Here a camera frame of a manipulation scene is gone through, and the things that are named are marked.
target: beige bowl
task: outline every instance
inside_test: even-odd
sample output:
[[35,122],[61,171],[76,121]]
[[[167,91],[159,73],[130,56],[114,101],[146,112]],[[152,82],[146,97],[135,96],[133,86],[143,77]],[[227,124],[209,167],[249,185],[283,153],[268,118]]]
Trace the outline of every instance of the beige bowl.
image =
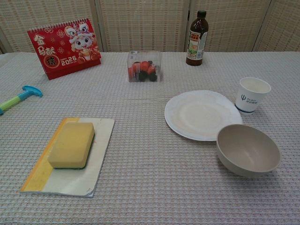
[[217,154],[224,166],[237,175],[256,178],[274,170],[280,163],[280,150],[262,131],[241,124],[221,129]]

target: paper cup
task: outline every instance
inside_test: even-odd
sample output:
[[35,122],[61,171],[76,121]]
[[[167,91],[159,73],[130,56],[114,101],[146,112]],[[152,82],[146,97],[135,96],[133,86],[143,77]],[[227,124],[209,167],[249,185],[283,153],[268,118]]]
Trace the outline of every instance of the paper cup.
[[270,90],[271,86],[267,82],[254,77],[245,77],[240,80],[235,107],[241,114],[251,115]]

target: yellow stripe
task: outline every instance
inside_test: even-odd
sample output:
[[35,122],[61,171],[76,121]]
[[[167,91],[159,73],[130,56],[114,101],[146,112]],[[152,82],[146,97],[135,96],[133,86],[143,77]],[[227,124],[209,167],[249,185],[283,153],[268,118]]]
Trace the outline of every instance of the yellow stripe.
[[49,141],[48,145],[45,147],[41,157],[37,161],[36,165],[32,169],[31,173],[29,174],[27,180],[25,181],[21,191],[42,191],[45,184],[47,183],[51,173],[52,173],[52,166],[48,163],[48,155],[50,153],[51,147],[54,144],[57,135],[60,133],[62,127],[67,122],[77,122],[79,118],[65,118],[60,123],[59,127],[53,134],[51,140]]

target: bottle label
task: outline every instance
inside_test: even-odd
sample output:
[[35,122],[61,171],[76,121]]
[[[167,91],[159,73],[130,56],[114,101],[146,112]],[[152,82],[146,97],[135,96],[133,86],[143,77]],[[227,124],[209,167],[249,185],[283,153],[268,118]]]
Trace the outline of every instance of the bottle label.
[[207,32],[203,33],[202,37],[200,38],[200,33],[190,30],[189,36],[190,38],[187,49],[187,57],[191,60],[201,60],[204,54]]

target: red calendar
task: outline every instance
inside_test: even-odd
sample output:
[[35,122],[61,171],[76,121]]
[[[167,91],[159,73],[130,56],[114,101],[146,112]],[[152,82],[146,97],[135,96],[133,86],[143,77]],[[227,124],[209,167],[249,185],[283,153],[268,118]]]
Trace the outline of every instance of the red calendar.
[[88,19],[37,27],[27,33],[49,80],[101,63]]

